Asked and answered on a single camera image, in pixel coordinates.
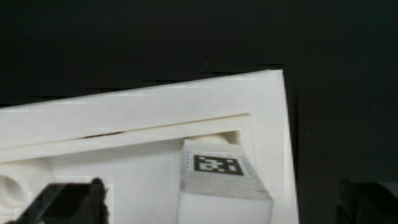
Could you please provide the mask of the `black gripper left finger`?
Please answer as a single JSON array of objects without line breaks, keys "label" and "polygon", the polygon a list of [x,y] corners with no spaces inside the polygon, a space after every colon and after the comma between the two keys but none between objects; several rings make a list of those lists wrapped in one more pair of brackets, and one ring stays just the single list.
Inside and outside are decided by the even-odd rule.
[{"label": "black gripper left finger", "polygon": [[99,178],[88,183],[49,183],[13,224],[109,224],[104,198]]}]

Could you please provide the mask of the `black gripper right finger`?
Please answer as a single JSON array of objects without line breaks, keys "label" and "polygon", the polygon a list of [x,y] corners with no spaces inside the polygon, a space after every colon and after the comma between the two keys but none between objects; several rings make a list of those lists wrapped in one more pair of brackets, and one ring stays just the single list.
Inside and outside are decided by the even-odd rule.
[{"label": "black gripper right finger", "polygon": [[339,182],[335,224],[398,224],[398,183]]}]

